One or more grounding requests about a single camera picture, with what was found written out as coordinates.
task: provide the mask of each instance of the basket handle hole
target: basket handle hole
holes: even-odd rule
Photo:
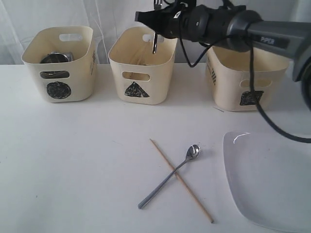
[[[152,42],[154,40],[154,35],[151,34],[145,34],[142,36],[142,40],[145,42]],[[157,36],[157,42],[158,43],[163,43],[164,42],[164,37],[161,35]]]
[[[60,34],[59,39],[61,41],[81,41],[83,37],[81,34],[78,33],[69,33],[69,34]]]
[[[258,79],[258,80],[255,80],[254,86],[255,87],[268,87],[271,84],[272,84],[271,80]],[[249,80],[245,79],[242,82],[240,82],[240,87],[249,87]]]
[[[129,80],[136,80],[136,81],[150,81],[150,75],[149,74],[143,74],[143,73],[134,73],[134,72],[123,72],[122,76],[125,79]]]
[[[69,72],[65,70],[40,72],[40,77],[43,79],[64,79],[69,78],[69,76],[70,76]]]

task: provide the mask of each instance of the black triangle label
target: black triangle label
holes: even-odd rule
[[[133,82],[124,93],[126,96],[129,97],[150,97],[136,82]]]

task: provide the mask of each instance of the square plate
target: square plate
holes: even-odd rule
[[[229,132],[224,161],[241,214],[273,230],[311,232],[311,145],[278,134]]]

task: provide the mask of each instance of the wooden stick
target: wooden stick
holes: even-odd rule
[[[162,155],[163,159],[166,161],[166,163],[169,165],[169,167],[172,170],[175,170],[174,166],[169,162],[169,160],[165,157],[165,155],[162,153],[162,151],[160,150],[160,148],[156,145],[156,143],[150,139],[150,141],[152,142],[152,144],[155,146],[155,148],[157,149],[157,151],[160,153],[160,155]],[[189,186],[186,184],[186,182],[183,180],[183,178],[181,178],[181,176],[177,173],[175,173],[175,176],[177,177],[177,179],[184,185],[184,187],[187,189],[187,191],[190,193],[190,195],[194,198],[195,202],[199,205],[199,207],[201,208],[201,210],[204,212],[204,214],[208,217],[208,219],[210,220],[211,223],[214,222],[212,216],[209,214],[209,212],[207,212],[207,210],[205,209],[205,207],[200,203],[200,201],[198,200],[198,198],[195,196],[195,194],[192,192],[192,190],[189,188]]]

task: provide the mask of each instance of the cream storage bin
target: cream storage bin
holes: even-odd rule
[[[73,61],[40,64],[56,51],[71,52]],[[89,97],[96,77],[93,30],[85,26],[55,27],[40,31],[25,50],[22,60],[43,99],[48,102],[79,101]],[[61,78],[49,78],[47,71],[65,71]]]
[[[255,90],[263,108],[289,66],[287,58],[254,49]],[[250,52],[235,52],[212,47],[207,52],[206,75],[216,104],[228,111],[256,110],[249,88]]]
[[[130,28],[109,52],[117,93],[123,101],[158,104],[167,96],[177,39],[159,40],[157,52],[152,54],[153,34],[147,27]]]

